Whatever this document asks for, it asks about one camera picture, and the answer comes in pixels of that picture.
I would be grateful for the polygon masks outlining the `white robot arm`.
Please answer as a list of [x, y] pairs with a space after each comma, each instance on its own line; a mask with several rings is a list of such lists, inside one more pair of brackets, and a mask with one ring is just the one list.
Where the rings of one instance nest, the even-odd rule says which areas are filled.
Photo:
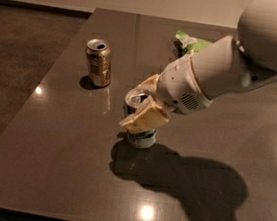
[[255, 0], [241, 14], [234, 37], [188, 52], [136, 86], [148, 98], [120, 125], [131, 134], [147, 132], [164, 126], [171, 113], [189, 115], [220, 95], [276, 80], [277, 0]]

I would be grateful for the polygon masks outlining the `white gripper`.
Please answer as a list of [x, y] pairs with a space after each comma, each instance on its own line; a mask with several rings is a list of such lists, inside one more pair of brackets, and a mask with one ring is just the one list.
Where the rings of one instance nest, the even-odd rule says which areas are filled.
[[135, 128], [145, 130], [164, 126], [170, 120], [172, 108], [176, 113], [189, 115], [210, 107], [212, 100], [199, 86], [192, 56], [193, 53], [187, 53], [169, 63], [160, 76], [156, 73], [136, 86], [150, 94], [157, 92], [156, 97], [160, 100], [150, 96], [152, 100], [142, 103], [138, 112], [120, 121], [124, 129], [132, 131]]

